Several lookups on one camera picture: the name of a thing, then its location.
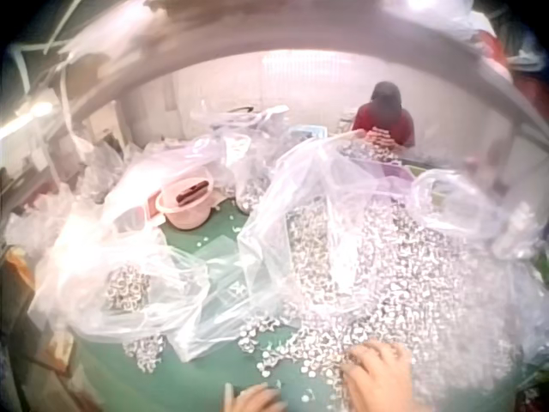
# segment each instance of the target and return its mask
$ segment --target metal part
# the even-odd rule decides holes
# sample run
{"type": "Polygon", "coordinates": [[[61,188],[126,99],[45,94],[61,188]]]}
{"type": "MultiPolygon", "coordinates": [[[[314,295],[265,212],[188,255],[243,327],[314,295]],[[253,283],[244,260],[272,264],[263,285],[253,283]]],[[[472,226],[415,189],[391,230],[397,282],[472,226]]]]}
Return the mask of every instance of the metal part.
{"type": "MultiPolygon", "coordinates": [[[[107,310],[138,312],[148,303],[151,288],[150,276],[144,275],[134,264],[125,264],[107,277],[107,310]]],[[[166,346],[162,335],[153,335],[123,343],[124,352],[135,358],[137,367],[144,373],[152,373],[161,362],[160,355],[166,346]]]]}

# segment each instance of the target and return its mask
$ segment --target dark hair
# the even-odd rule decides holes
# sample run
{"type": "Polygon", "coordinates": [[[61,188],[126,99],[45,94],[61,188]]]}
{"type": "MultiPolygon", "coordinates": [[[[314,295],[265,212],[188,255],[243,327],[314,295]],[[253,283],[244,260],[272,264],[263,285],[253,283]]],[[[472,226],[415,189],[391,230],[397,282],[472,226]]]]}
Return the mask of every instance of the dark hair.
{"type": "Polygon", "coordinates": [[[402,106],[401,91],[399,88],[391,82],[379,82],[371,94],[371,100],[375,100],[379,97],[392,100],[398,106],[402,106]]]}

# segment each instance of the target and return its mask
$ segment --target plastic bag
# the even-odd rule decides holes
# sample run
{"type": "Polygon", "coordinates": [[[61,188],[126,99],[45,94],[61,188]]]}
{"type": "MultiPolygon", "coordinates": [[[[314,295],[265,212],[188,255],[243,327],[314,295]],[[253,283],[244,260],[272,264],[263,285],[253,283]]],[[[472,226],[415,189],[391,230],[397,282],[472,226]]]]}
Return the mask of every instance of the plastic bag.
{"type": "Polygon", "coordinates": [[[260,300],[250,297],[237,244],[225,236],[204,246],[196,257],[206,262],[212,287],[196,327],[186,324],[168,337],[183,362],[208,354],[218,343],[234,341],[254,315],[275,313],[281,298],[274,290],[263,291],[260,300]]]}
{"type": "Polygon", "coordinates": [[[5,231],[9,245],[21,246],[35,262],[53,246],[67,219],[74,196],[61,184],[57,194],[40,195],[22,216],[12,214],[5,231]]]}
{"type": "Polygon", "coordinates": [[[519,337],[525,362],[549,362],[549,291],[531,264],[517,263],[513,274],[513,301],[519,316],[519,337]]]}
{"type": "Polygon", "coordinates": [[[414,180],[408,213],[421,225],[467,239],[493,239],[507,214],[477,185],[450,170],[432,169],[414,180]]]}
{"type": "MultiPolygon", "coordinates": [[[[359,164],[341,154],[338,148],[342,142],[340,137],[311,139],[279,159],[263,202],[238,236],[251,293],[261,293],[265,288],[287,288],[294,291],[298,304],[305,302],[308,309],[321,315],[329,315],[333,310],[351,311],[357,305],[358,300],[351,293],[356,268],[342,268],[356,261],[362,238],[357,231],[364,226],[365,218],[362,210],[373,197],[394,193],[399,179],[386,176],[380,163],[359,164]],[[317,215],[325,216],[324,223],[318,221],[317,215]],[[307,223],[294,228],[295,221],[307,223]],[[319,245],[325,243],[319,246],[318,253],[331,260],[322,265],[333,282],[348,294],[337,309],[317,305],[299,295],[299,280],[291,276],[296,270],[291,243],[292,238],[303,236],[302,231],[311,231],[312,238],[318,236],[319,245]]],[[[407,185],[402,183],[399,190],[404,191],[407,185]]]]}
{"type": "Polygon", "coordinates": [[[125,169],[124,161],[111,146],[99,142],[91,153],[85,154],[84,162],[87,167],[78,182],[77,192],[81,197],[102,204],[120,180],[125,169]]]}
{"type": "Polygon", "coordinates": [[[86,26],[59,50],[59,54],[68,53],[71,63],[92,53],[120,58],[132,47],[137,47],[138,36],[155,21],[162,22],[163,16],[162,12],[154,13],[142,0],[125,2],[86,26]]]}
{"type": "Polygon", "coordinates": [[[250,213],[267,190],[277,160],[311,133],[288,127],[287,106],[275,106],[261,113],[216,113],[210,126],[227,148],[226,164],[235,180],[237,205],[250,213]]]}
{"type": "MultiPolygon", "coordinates": [[[[143,154],[130,164],[118,184],[105,199],[102,221],[109,223],[132,209],[144,210],[148,199],[166,185],[197,167],[212,165],[210,172],[220,170],[225,145],[211,137],[198,137],[182,148],[143,154]]],[[[214,181],[224,176],[212,173],[214,181]]]]}
{"type": "Polygon", "coordinates": [[[251,296],[289,291],[283,305],[305,325],[296,335],[335,330],[342,352],[366,338],[402,342],[426,402],[512,377],[528,335],[516,328],[512,263],[418,225],[404,205],[409,179],[343,155],[343,140],[303,142],[278,161],[238,236],[251,296]]]}
{"type": "Polygon", "coordinates": [[[45,281],[29,308],[55,329],[97,342],[126,342],[192,324],[208,294],[200,259],[165,245],[160,231],[54,248],[38,267],[45,281]]]}

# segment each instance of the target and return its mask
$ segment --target pink bucket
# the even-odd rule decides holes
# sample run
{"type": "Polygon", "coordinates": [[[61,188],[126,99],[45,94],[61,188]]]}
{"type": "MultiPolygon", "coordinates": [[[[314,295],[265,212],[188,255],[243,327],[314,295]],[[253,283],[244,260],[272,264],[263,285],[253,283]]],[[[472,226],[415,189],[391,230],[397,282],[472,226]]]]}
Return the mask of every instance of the pink bucket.
{"type": "Polygon", "coordinates": [[[197,228],[209,218],[212,210],[213,189],[214,180],[212,176],[206,168],[201,167],[197,171],[187,173],[163,187],[158,197],[156,197],[156,209],[163,213],[167,220],[178,229],[191,230],[197,228]],[[176,200],[178,194],[204,180],[209,182],[208,190],[204,196],[199,197],[192,203],[178,206],[176,200]]]}

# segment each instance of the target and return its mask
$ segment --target green table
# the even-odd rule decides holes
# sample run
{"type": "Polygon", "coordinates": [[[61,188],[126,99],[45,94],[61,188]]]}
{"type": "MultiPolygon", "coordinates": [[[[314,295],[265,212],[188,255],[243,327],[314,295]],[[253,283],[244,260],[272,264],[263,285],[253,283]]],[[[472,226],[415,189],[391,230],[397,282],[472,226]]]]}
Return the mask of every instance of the green table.
{"type": "MultiPolygon", "coordinates": [[[[225,201],[219,211],[213,211],[202,227],[192,232],[180,232],[168,224],[162,228],[168,243],[191,253],[204,246],[204,238],[212,241],[225,235],[236,239],[234,227],[242,227],[246,216],[238,212],[231,201],[225,201]]],[[[285,339],[289,330],[260,336],[260,346],[267,341],[285,339]]],[[[136,362],[124,354],[122,345],[88,342],[77,339],[75,363],[84,366],[85,374],[99,393],[104,411],[164,412],[164,411],[219,411],[225,382],[237,390],[267,381],[273,387],[277,379],[282,383],[281,396],[290,411],[326,410],[330,388],[321,378],[310,379],[299,372],[299,365],[290,361],[280,363],[268,379],[256,369],[260,352],[243,353],[236,342],[220,344],[205,357],[182,363],[171,346],[167,346],[162,363],[152,374],[143,374],[136,362]],[[315,399],[302,403],[301,397],[312,390],[315,399]]],[[[513,382],[498,388],[498,394],[481,395],[475,391],[456,393],[449,399],[452,411],[510,410],[514,397],[513,382]],[[479,408],[478,405],[489,405],[479,408]]]]}

